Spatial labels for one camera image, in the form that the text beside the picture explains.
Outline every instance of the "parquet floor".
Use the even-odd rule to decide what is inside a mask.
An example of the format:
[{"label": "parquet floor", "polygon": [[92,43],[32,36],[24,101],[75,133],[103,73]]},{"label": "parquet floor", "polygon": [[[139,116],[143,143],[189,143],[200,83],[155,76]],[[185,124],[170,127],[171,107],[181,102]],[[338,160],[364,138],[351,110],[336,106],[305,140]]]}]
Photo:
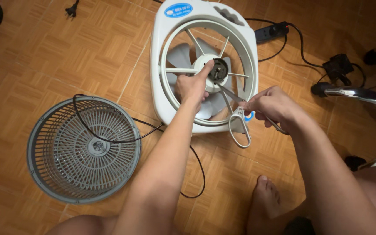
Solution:
[{"label": "parquet floor", "polygon": [[[133,117],[157,125],[149,80],[150,34],[159,3],[152,0],[81,0],[77,17],[64,9],[74,0],[0,0],[0,234],[43,234],[81,214],[120,211],[129,183],[91,205],[66,205],[34,184],[25,163],[25,146],[36,120],[75,93],[98,95],[123,106]],[[364,53],[376,47],[376,1],[221,0],[244,17],[288,21],[304,34],[307,60],[321,64],[347,53],[376,84],[376,67],[364,66]],[[264,25],[251,22],[254,29]],[[272,55],[283,40],[257,47]],[[284,51],[259,64],[259,90],[282,87],[328,134],[341,156],[376,156],[376,108],[350,99],[320,99],[310,87],[323,71],[303,66],[300,40],[291,29]],[[360,84],[358,72],[351,75]],[[139,125],[142,134],[149,127]],[[175,224],[188,234],[242,234],[256,178],[266,174],[289,210],[305,199],[291,138],[250,122],[252,146],[238,148],[227,133],[194,136],[206,173],[206,189],[196,200],[181,197]],[[160,133],[143,139],[138,169]],[[182,191],[195,195],[202,176],[193,154]]]}]

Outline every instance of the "scissors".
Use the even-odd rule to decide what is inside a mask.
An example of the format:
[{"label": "scissors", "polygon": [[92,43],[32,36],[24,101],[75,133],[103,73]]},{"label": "scissors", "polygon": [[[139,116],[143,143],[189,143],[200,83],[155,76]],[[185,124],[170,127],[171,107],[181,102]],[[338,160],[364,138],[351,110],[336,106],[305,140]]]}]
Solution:
[{"label": "scissors", "polygon": [[[229,90],[229,89],[223,87],[222,85],[220,85],[220,84],[218,84],[218,83],[217,83],[217,85],[220,87],[220,89],[221,89],[224,93],[226,93],[226,94],[227,94],[231,99],[233,99],[235,102],[239,103],[239,102],[245,101],[244,99],[242,99],[242,98],[238,97],[236,94],[234,94],[231,90]],[[229,103],[228,103],[228,100],[227,100],[226,96],[225,96],[224,94],[222,94],[222,95],[223,95],[224,100],[226,101],[227,106],[229,107],[230,105],[229,105]],[[237,144],[237,146],[239,146],[239,147],[241,147],[241,148],[247,148],[247,147],[249,147],[249,145],[250,145],[250,135],[249,135],[249,131],[248,131],[248,128],[247,128],[247,126],[246,126],[246,123],[245,123],[245,121],[244,121],[244,109],[243,109],[242,107],[239,106],[239,107],[237,107],[237,109],[234,110],[234,111],[233,111],[231,108],[228,109],[228,110],[229,110],[229,112],[230,112],[230,114],[231,114],[231,117],[230,117],[230,119],[228,120],[228,130],[229,130],[229,132],[230,132],[230,135],[232,136],[232,138],[233,138],[234,142]],[[284,134],[284,135],[287,135],[287,136],[289,135],[289,134],[288,134],[286,131],[284,131],[280,126],[278,126],[274,121],[272,121],[272,119],[268,118],[268,116],[266,116],[266,115],[265,115],[265,117],[266,117],[266,119],[272,124],[272,126],[275,127],[275,129],[276,129],[277,131],[281,132],[281,133]],[[247,144],[246,146],[241,145],[241,144],[236,140],[236,138],[234,137],[234,135],[233,135],[233,133],[232,133],[231,122],[232,122],[233,119],[240,119],[240,121],[241,121],[241,123],[242,123],[242,127],[243,127],[244,133],[245,133],[245,135],[246,135],[246,139],[247,139],[247,141],[248,141],[248,144]]]}]

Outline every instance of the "fan grille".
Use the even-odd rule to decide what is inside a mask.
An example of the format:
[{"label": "fan grille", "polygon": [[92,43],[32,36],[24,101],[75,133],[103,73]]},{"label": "fan grille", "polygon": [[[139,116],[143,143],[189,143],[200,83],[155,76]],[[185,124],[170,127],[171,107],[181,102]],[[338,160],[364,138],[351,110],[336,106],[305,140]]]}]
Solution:
[{"label": "fan grille", "polygon": [[[132,118],[117,104],[79,97],[76,106],[98,136],[110,140],[139,137]],[[102,200],[119,190],[138,162],[141,142],[109,143],[86,130],[72,99],[47,111],[31,132],[27,158],[30,173],[48,195],[67,203]]]}]

